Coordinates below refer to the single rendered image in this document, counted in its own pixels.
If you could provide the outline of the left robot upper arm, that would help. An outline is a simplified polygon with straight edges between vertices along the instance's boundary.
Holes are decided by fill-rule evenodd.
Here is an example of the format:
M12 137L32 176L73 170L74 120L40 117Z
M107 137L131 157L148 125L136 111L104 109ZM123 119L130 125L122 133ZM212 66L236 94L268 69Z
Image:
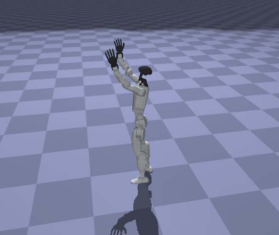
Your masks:
M133 93L136 93L136 94L139 95L139 96L145 96L145 94L146 94L145 89L143 89L143 88L141 88L141 87L137 87L137 86L135 86L135 85L130 85L129 87L126 87L126 86L123 85L123 84L122 84L122 86L123 86L125 89L127 89L127 90L129 90L129 91L131 91L131 92L133 92Z

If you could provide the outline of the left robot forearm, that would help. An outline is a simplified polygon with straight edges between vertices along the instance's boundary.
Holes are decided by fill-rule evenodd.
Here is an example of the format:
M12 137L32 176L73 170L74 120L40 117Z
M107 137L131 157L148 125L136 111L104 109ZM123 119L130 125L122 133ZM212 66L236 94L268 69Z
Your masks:
M117 66L113 68L114 71L114 75L116 76L116 78L118 79L119 83L122 83L123 85L125 85L126 87L130 86L130 81L128 81L118 70Z

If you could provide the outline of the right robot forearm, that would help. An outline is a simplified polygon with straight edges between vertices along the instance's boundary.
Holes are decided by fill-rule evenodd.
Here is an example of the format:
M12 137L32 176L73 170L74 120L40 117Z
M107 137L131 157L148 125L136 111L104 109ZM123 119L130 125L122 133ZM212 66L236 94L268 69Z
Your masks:
M119 62L119 64L122 66L122 69L123 69L123 70L126 70L126 69L130 68L130 67L126 64L126 62L124 62L124 59L122 58L122 54L118 54L118 62Z

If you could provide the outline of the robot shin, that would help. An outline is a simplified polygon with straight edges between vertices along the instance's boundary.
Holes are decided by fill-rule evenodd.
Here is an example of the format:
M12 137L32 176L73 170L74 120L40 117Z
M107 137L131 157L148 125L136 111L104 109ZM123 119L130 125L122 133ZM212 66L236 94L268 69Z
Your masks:
M146 141L147 142L147 141ZM149 143L149 142L148 142ZM142 148L141 148L141 150L143 150ZM149 164L149 158L150 158L150 147L147 149L147 150L143 150L143 151L145 151L146 152L146 154L147 154L147 157L146 157L146 168L148 168L149 166L150 166L150 164Z
M136 157L137 158L137 157ZM145 169L146 169L146 155L140 154L139 158L137 158L137 165L140 173L140 178L144 179L145 177Z

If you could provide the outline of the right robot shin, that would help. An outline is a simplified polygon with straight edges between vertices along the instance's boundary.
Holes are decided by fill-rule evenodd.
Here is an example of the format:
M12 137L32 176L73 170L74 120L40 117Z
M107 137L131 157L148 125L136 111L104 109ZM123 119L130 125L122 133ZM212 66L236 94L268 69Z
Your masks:
M147 142L147 141L146 141ZM149 143L149 142L148 142ZM142 148L141 148L141 150L143 150ZM143 151L145 151L146 152L146 154L147 154L147 157L146 157L146 168L148 168L149 166L150 166L150 164L149 164L149 158L150 158L150 147L147 149L147 150L143 150Z

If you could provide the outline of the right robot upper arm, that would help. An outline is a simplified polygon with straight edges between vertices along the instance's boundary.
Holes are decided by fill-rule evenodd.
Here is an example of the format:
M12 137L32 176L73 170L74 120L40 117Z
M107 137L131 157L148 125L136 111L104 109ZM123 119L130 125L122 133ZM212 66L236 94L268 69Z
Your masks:
M133 71L131 68L128 68L126 71L125 71L125 75L126 76L129 76L136 84L138 84L139 82L139 77L135 74L133 74Z

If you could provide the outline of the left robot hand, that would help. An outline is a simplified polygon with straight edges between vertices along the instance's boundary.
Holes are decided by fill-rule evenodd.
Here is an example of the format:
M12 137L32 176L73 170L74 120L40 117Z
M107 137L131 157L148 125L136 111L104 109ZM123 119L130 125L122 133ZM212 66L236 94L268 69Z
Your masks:
M105 55L106 55L106 57L107 57L107 59L108 59L108 62L111 64L112 70L113 70L113 68L116 67L116 66L117 66L117 68L119 69L118 64L117 64L118 53L116 53L116 57L115 57L114 50L112 49L113 56L112 56L112 53L111 53L111 50L110 50L110 49L109 49L109 51L110 51L111 57L110 57L110 55L109 55L108 50L107 50L107 53L108 53L109 58L108 58L106 52L105 52Z

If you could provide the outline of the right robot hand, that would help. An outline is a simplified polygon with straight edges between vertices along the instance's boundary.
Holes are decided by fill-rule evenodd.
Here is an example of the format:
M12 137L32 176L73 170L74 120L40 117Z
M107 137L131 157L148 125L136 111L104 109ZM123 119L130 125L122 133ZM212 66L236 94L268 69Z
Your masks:
M119 42L119 44L118 44L118 42ZM118 52L118 54L122 54L122 58L123 58L123 53L122 53L122 51L123 51L123 48L124 48L125 43L123 43L123 46L122 46L122 40L120 39L120 41L119 41L119 39L118 39L118 42L117 42L117 40L116 40L116 43L117 43L117 46L116 46L116 43L115 43L115 41L114 41L114 44L115 44L115 47L116 47L116 51ZM120 42L121 42L121 44L120 44Z

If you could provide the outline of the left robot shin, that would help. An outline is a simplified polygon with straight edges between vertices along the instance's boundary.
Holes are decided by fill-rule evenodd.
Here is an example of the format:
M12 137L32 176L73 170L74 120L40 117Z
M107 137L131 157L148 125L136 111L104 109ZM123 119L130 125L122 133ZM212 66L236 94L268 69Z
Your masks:
M137 158L137 157L136 157ZM140 173L140 178L144 179L145 177L145 169L146 169L146 155L140 154L139 158L137 158L137 165Z

